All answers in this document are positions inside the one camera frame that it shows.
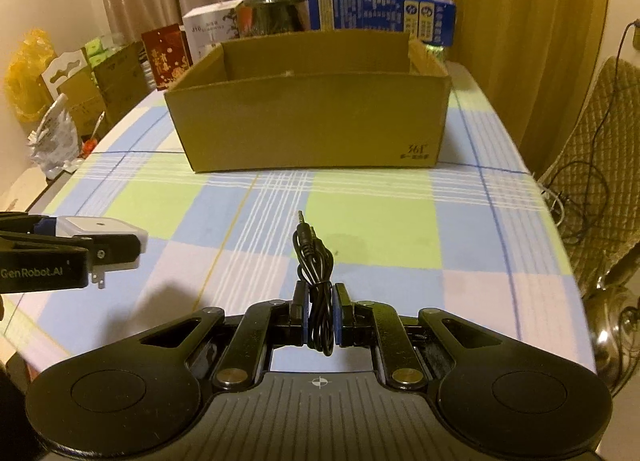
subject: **checkered tablecloth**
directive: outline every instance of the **checkered tablecloth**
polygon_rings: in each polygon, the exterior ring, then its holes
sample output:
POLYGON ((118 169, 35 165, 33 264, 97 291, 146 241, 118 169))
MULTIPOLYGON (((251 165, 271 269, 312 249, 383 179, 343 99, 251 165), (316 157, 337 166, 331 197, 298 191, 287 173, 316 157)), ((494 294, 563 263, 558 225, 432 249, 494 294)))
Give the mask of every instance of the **checkered tablecloth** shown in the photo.
MULTIPOLYGON (((108 273, 104 290, 5 297, 0 332, 44 369, 200 307, 239 314, 290 298, 302 209, 334 253, 332 280, 353 300, 405 315, 440 307, 594 369, 578 290, 536 184, 473 78, 456 64, 449 71, 444 141, 429 170, 194 174, 163 95, 151 94, 47 208, 146 229, 140 267, 108 273)), ((370 361, 363 351, 325 359, 279 349, 273 368, 356 370, 370 361)))

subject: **gray ribbed panel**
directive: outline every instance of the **gray ribbed panel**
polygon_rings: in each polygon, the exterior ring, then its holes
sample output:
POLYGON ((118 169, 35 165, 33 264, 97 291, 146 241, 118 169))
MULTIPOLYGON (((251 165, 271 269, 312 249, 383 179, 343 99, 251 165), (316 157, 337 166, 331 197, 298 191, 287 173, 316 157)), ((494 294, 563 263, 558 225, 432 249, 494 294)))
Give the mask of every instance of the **gray ribbed panel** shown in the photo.
MULTIPOLYGON (((45 461, 60 461, 49 455, 45 461)), ((414 394, 373 373, 267 373, 214 398, 187 434, 141 461, 489 461, 453 438, 414 394), (323 377, 322 387, 312 383, 323 377)), ((594 461, 585 455, 575 461, 594 461)))

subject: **screw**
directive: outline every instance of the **screw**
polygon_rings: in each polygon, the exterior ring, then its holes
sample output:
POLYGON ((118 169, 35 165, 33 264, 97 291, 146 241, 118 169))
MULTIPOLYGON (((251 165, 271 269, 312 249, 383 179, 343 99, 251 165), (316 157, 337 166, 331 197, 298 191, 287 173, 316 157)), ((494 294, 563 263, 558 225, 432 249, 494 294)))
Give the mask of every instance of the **screw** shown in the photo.
POLYGON ((216 374, 216 378, 220 383, 224 383, 225 385, 235 385, 236 383, 242 383, 246 380, 249 375, 246 371, 242 369, 236 369, 235 367, 230 367, 228 369, 222 369, 218 374, 216 374))
POLYGON ((420 371, 409 367, 394 370, 391 377, 403 385, 413 385, 414 383, 422 381, 422 378, 424 378, 420 371))

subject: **blue box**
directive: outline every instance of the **blue box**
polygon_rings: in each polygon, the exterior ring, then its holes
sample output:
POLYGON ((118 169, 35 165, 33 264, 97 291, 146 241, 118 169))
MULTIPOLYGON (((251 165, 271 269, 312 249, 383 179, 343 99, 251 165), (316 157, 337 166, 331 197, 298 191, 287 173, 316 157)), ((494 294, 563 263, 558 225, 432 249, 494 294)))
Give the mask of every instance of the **blue box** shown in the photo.
POLYGON ((444 0, 308 0, 311 29, 407 31, 425 44, 451 46, 456 5, 444 0))

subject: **yellow plastic bag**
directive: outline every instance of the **yellow plastic bag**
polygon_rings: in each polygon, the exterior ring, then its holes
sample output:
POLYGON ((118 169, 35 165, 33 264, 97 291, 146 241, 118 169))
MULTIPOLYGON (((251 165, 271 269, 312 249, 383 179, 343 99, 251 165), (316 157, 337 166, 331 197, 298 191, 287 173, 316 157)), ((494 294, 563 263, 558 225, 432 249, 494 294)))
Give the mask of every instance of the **yellow plastic bag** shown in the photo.
POLYGON ((55 57, 46 31, 33 29, 11 59, 4 76, 4 93, 19 121, 40 121, 51 105, 40 75, 55 57))

